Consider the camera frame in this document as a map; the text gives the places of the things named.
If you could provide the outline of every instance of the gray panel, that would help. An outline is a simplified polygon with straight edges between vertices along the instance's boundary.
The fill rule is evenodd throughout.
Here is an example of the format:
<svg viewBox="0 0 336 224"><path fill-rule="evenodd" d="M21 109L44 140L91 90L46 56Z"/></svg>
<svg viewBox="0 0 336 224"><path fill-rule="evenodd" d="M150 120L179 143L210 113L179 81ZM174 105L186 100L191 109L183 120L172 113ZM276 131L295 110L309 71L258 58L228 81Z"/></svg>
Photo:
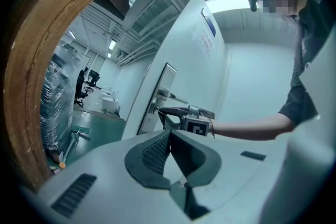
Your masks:
<svg viewBox="0 0 336 224"><path fill-rule="evenodd" d="M244 9L242 12L245 14L244 29L259 29L260 28L260 13L253 12L250 9Z"/></svg>
<svg viewBox="0 0 336 224"><path fill-rule="evenodd" d="M214 17L220 29L242 29L243 21L240 9L215 13Z"/></svg>

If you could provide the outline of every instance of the dark t-shirt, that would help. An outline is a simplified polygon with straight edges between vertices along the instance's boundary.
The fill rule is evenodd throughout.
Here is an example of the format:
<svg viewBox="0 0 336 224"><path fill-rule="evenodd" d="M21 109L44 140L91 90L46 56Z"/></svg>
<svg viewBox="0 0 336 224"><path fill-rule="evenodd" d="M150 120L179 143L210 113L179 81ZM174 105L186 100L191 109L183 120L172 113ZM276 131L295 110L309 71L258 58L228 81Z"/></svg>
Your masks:
<svg viewBox="0 0 336 224"><path fill-rule="evenodd" d="M293 76L287 102L279 113L290 118L295 125L316 115L315 106L299 76L322 48L332 28L334 18L325 0L307 0L305 8L299 12L301 39L294 61Z"/></svg>

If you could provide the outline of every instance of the vent slot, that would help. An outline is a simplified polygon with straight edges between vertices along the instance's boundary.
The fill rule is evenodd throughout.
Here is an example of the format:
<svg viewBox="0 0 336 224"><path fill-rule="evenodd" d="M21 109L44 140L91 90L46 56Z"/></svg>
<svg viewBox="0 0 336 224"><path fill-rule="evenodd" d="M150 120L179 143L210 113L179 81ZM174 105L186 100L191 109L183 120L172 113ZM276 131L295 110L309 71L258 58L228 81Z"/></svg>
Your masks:
<svg viewBox="0 0 336 224"><path fill-rule="evenodd" d="M51 206L52 209L70 218L96 179L96 176L80 175Z"/></svg>

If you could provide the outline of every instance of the floor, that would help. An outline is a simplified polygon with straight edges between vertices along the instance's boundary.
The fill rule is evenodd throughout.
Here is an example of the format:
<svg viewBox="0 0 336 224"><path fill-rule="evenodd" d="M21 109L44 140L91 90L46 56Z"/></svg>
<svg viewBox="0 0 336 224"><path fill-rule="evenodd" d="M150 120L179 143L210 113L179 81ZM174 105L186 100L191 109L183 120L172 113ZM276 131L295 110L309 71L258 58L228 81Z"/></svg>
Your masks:
<svg viewBox="0 0 336 224"><path fill-rule="evenodd" d="M89 128L90 134L86 136L90 140L79 138L78 144L69 152L66 165L70 165L96 147L121 140L125 121L74 109L72 124Z"/></svg>
<svg viewBox="0 0 336 224"><path fill-rule="evenodd" d="M75 104L72 114L72 125L89 128L90 133L86 134L89 140L79 137L79 142L70 150L66 165L75 162L92 149L108 143L120 141L125 127L125 121L118 115L107 113L101 109L101 90L94 88L93 92L88 92L88 96L83 99L83 108ZM48 157L50 166L56 166L51 157Z"/></svg>
<svg viewBox="0 0 336 224"><path fill-rule="evenodd" d="M83 83L82 92L86 90L84 87L87 87L86 83ZM103 112L101 109L101 90L99 88L93 88L93 92L88 91L88 96L83 99L84 109L86 111L97 111ZM74 108L81 109L81 107L77 104L73 106Z"/></svg>

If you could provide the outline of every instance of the person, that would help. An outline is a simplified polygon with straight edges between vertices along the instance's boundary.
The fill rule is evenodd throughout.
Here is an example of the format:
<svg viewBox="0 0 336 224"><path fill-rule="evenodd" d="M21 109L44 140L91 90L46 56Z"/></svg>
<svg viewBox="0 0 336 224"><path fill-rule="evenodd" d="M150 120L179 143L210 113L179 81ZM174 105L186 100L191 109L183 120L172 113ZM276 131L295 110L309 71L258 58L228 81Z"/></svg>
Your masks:
<svg viewBox="0 0 336 224"><path fill-rule="evenodd" d="M223 136L246 140L272 140L292 131L301 122L317 115L309 93L299 76L317 55L332 28L334 18L326 0L258 0L264 12L275 13L286 21L297 23L299 42L287 102L277 114L256 122L210 122L210 131Z"/></svg>

